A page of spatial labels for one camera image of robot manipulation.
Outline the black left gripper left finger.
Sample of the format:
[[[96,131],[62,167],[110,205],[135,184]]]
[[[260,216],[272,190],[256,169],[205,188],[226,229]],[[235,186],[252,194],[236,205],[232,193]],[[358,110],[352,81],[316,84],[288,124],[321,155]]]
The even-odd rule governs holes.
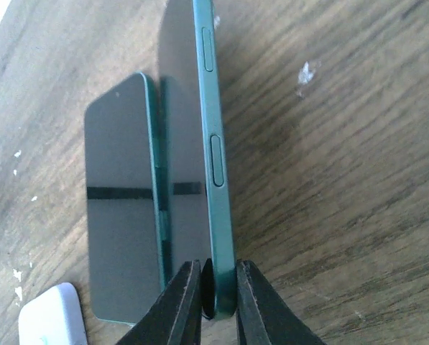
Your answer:
[[[143,319],[118,344],[199,344],[200,262],[185,262]]]

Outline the black phone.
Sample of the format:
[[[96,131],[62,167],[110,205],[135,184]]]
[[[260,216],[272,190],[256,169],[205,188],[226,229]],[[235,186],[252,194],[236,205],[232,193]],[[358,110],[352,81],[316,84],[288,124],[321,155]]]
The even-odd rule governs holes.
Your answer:
[[[165,287],[157,189],[154,86],[131,74],[85,112],[91,307],[105,321],[141,321]]]

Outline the lavender phone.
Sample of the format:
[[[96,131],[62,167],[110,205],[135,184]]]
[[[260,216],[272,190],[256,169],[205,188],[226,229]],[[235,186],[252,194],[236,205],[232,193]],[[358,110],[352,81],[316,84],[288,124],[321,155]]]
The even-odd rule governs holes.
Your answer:
[[[87,344],[86,328],[75,287],[63,282],[22,307],[20,344]]]

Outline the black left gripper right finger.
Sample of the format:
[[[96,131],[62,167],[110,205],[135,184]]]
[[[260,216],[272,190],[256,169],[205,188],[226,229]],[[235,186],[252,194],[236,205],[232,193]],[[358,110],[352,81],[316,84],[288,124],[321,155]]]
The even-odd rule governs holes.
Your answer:
[[[239,344],[323,344],[251,260],[236,263]]]

